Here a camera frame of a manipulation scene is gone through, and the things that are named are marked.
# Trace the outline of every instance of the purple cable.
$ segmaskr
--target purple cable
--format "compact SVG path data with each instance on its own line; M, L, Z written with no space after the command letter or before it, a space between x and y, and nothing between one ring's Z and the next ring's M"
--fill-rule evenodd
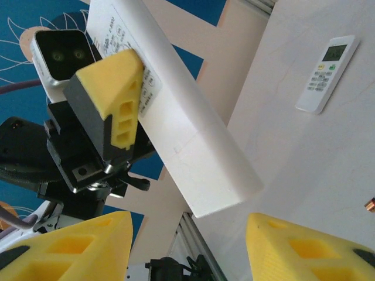
M38 216L36 214L31 214L29 215L28 217L24 218L23 221L26 222L26 223L33 223L35 224L36 221L38 220ZM6 230L3 230L2 232L0 232L0 240L6 236L8 236L9 234L11 234L13 231L16 231L17 228L16 227L8 227Z
M35 220L31 221L24 221L15 215L8 212L6 209L0 206L0 220L5 221L7 224L19 228L19 229L29 229L34 226L37 220L37 216Z
M6 94L6 93L12 92L12 91L17 91L17 90L21 90L21 89L39 86L39 85L42 85L42 82L39 79L35 79L35 80L29 80L29 81L18 82L18 83L13 83L13 84L1 86L0 87L0 95Z

